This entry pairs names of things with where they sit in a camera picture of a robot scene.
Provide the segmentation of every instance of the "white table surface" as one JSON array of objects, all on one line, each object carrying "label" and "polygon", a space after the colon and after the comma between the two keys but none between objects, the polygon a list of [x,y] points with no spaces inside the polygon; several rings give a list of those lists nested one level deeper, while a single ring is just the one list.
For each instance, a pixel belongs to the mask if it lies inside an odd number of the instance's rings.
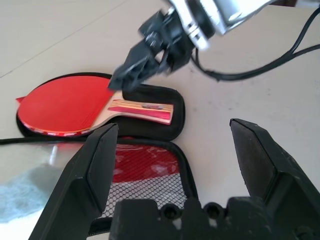
[{"label": "white table surface", "polygon": [[[64,74],[112,73],[141,40],[140,25],[160,8],[168,7],[160,0],[2,0],[0,138],[21,137],[15,98]],[[210,50],[200,55],[202,64],[228,73],[262,66],[293,45],[312,12],[268,6],[226,36],[212,38]],[[319,42],[318,17],[299,49]],[[232,196],[248,195],[229,127],[231,118],[267,129],[320,190],[319,66],[318,50],[242,82],[217,83],[191,63],[147,82],[176,89],[184,97],[185,126],[174,142],[189,161],[203,205],[214,201],[225,206]],[[0,173],[11,171],[6,174],[9,180],[23,164],[16,161],[8,166],[0,159]]]}]

